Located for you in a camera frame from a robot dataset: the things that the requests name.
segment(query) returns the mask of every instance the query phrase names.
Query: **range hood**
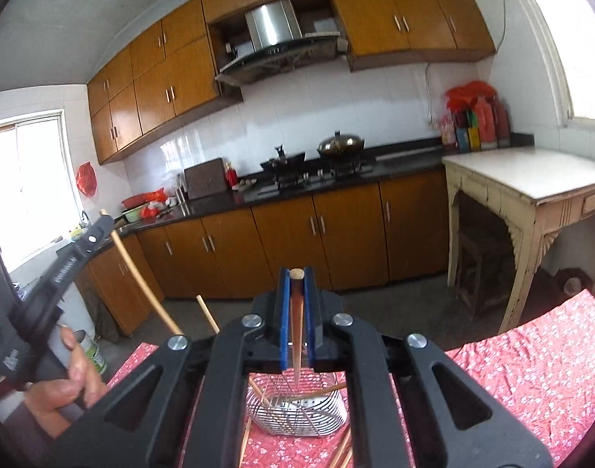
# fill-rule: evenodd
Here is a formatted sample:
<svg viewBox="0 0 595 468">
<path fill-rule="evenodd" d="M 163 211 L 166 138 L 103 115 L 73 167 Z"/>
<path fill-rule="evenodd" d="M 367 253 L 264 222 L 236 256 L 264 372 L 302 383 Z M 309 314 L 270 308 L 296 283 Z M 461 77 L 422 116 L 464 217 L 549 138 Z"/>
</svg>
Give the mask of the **range hood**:
<svg viewBox="0 0 595 468">
<path fill-rule="evenodd" d="M 347 52 L 339 32 L 302 34 L 290 0 L 266 4 L 245 14 L 254 51 L 219 70 L 217 81 L 231 86 L 332 60 Z"/>
</svg>

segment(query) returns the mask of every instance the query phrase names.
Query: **black metal frame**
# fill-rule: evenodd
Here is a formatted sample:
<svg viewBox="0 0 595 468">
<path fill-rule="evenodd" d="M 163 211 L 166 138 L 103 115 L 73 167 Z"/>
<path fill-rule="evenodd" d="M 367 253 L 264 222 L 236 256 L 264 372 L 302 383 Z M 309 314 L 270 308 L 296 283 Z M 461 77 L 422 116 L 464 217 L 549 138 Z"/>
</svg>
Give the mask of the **black metal frame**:
<svg viewBox="0 0 595 468">
<path fill-rule="evenodd" d="M 237 466 L 247 375 L 286 367 L 279 340 L 287 279 L 281 270 L 277 292 L 256 297 L 250 322 L 164 343 L 59 437 L 47 466 L 175 466 L 181 446 L 184 468 Z M 436 345 L 420 335 L 382 336 L 355 317 L 335 320 L 340 298 L 318 290 L 311 269 L 305 298 L 309 364 L 345 371 L 356 466 L 410 467 L 389 375 L 417 466 L 552 466 L 546 447 Z"/>
</svg>

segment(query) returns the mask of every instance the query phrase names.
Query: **white tabletop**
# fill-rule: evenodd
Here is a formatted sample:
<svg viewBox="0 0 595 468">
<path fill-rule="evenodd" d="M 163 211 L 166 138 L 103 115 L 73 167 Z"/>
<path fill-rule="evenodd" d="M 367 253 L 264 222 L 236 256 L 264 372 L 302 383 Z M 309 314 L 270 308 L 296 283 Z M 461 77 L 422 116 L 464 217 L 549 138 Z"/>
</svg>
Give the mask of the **white tabletop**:
<svg viewBox="0 0 595 468">
<path fill-rule="evenodd" d="M 549 149 L 508 148 L 444 156 L 471 172 L 541 201 L 595 184 L 595 161 Z"/>
</svg>

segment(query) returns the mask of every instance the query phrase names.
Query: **metal basket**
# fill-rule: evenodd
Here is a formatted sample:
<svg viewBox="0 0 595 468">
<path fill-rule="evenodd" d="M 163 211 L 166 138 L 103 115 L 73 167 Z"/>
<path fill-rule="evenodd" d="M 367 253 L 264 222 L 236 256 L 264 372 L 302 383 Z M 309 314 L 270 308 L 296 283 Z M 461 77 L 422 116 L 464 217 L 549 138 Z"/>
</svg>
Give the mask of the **metal basket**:
<svg viewBox="0 0 595 468">
<path fill-rule="evenodd" d="M 347 420 L 347 409 L 340 390 L 318 396 L 300 398 L 337 383 L 334 373 L 315 373 L 304 368 L 295 385 L 293 370 L 280 375 L 251 374 L 271 406 L 247 390 L 245 409 L 252 420 L 268 433 L 284 436 L 326 436 L 333 434 Z"/>
</svg>

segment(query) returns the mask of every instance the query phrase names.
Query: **metal screw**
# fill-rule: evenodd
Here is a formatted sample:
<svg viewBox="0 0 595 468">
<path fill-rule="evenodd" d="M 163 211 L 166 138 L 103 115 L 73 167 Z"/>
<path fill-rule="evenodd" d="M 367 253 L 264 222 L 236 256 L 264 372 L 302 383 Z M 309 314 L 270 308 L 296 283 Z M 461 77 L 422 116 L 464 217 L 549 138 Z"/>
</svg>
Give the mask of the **metal screw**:
<svg viewBox="0 0 595 468">
<path fill-rule="evenodd" d="M 425 348 L 427 345 L 427 338 L 423 334 L 411 334 L 407 339 L 412 348 Z"/>
<path fill-rule="evenodd" d="M 337 313 L 332 317 L 332 321 L 339 327 L 348 327 L 353 324 L 353 317 L 348 313 Z"/>
<path fill-rule="evenodd" d="M 187 342 L 187 338 L 181 336 L 180 334 L 172 336 L 171 338 L 169 338 L 169 340 L 167 340 L 167 346 L 171 350 L 184 350 L 186 349 L 188 344 L 189 343 Z"/>
<path fill-rule="evenodd" d="M 242 319 L 241 319 L 241 323 L 247 327 L 248 329 L 253 329 L 255 327 L 261 327 L 262 326 L 262 318 L 260 315 L 256 315 L 254 313 L 250 313 L 248 315 L 245 315 Z"/>
</svg>

